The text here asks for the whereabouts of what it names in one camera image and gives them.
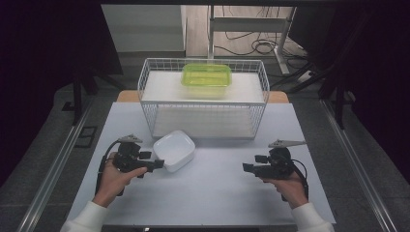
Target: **hand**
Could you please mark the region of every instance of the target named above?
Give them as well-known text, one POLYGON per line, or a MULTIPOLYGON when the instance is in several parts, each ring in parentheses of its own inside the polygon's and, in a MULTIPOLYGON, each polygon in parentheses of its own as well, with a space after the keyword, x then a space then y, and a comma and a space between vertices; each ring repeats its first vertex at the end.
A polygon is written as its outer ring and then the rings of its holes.
POLYGON ((290 208, 295 209, 308 203, 302 180, 296 172, 293 172, 287 180, 261 179, 265 183, 273 184, 277 191, 286 198, 290 208))
POLYGON ((112 159, 115 154, 116 153, 111 153, 109 159, 105 163, 100 188, 93 199, 94 203, 103 207, 108 207, 118 193, 120 193, 125 186, 130 184, 132 178, 147 172, 146 167, 140 167, 127 173, 120 172, 114 164, 112 164, 112 159))

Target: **wall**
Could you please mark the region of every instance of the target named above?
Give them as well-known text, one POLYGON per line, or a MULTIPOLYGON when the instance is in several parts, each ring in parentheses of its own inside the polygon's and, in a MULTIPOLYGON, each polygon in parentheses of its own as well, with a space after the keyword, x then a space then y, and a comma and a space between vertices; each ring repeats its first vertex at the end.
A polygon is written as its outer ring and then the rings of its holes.
POLYGON ((185 6, 102 5, 118 52, 185 50, 185 6))

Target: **white bowl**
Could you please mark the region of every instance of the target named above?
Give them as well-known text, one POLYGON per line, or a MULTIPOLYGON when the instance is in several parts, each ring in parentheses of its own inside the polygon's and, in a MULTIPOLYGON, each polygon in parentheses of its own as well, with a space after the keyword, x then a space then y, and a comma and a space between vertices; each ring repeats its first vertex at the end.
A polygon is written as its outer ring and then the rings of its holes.
POLYGON ((164 160, 166 170, 174 172, 193 159, 195 144, 181 130, 162 137, 154 144, 154 153, 164 160))

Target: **metal bar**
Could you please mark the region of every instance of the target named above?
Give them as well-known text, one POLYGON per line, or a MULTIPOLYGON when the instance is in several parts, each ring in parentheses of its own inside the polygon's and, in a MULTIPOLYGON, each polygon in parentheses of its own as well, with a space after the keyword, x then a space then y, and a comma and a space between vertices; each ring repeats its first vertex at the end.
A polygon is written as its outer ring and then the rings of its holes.
POLYGON ((40 216, 43 213, 45 204, 47 203, 49 196, 54 190, 55 184, 57 183, 58 178, 63 171, 64 165, 66 164, 73 145, 78 138, 79 133, 81 132, 85 120, 88 117, 88 113, 90 111, 93 100, 94 97, 91 97, 90 100, 86 101, 84 113, 78 120, 78 124, 72 126, 72 129, 70 130, 66 141, 64 142, 60 152, 48 169, 48 172, 41 186, 39 187, 36 196, 31 202, 30 207, 28 208, 23 220, 21 221, 16 231, 33 231, 35 229, 37 222, 39 221, 40 216))
POLYGON ((283 32, 284 18, 215 17, 218 32, 283 32))
POLYGON ((356 154, 355 149, 350 143, 347 134, 344 130, 341 130, 337 125, 337 121, 333 117, 334 111, 332 109, 331 104, 329 103, 329 101, 324 100, 321 100, 320 102, 326 111, 328 119, 332 125, 333 130, 335 131, 335 134, 343 149, 343 152, 349 160, 353 172, 355 173, 359 181, 359 184, 361 185, 365 193, 365 196, 368 202, 370 203, 370 206, 374 214, 376 215, 377 220, 380 223, 380 226, 382 227, 383 231, 386 232, 397 231, 386 205, 384 204, 382 198, 380 197, 379 193, 377 192, 376 188, 374 187, 373 183, 368 177, 358 155, 356 154))
POLYGON ((275 46, 274 49, 275 56, 277 57, 280 71, 282 72, 282 74, 290 74, 289 70, 287 69, 286 61, 283 59, 282 52, 284 43, 287 38, 287 34, 289 32, 290 24, 292 23, 293 15, 295 14, 295 10, 296 8, 293 7, 289 15, 287 16, 286 20, 284 21, 283 30, 280 35, 280 40, 278 42, 278 45, 275 46))
POLYGON ((214 6, 211 7, 211 15, 209 17, 209 42, 208 42, 208 59, 214 59, 214 6))

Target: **white wire basket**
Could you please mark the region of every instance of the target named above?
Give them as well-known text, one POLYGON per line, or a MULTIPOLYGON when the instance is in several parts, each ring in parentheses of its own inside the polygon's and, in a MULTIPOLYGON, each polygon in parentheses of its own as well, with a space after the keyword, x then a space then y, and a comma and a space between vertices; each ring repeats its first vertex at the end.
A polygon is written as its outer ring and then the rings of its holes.
POLYGON ((254 139, 269 99, 260 60, 146 59, 138 94, 153 137, 184 131, 192 138, 254 139), (220 64, 232 71, 222 95, 196 95, 181 84, 186 64, 220 64))

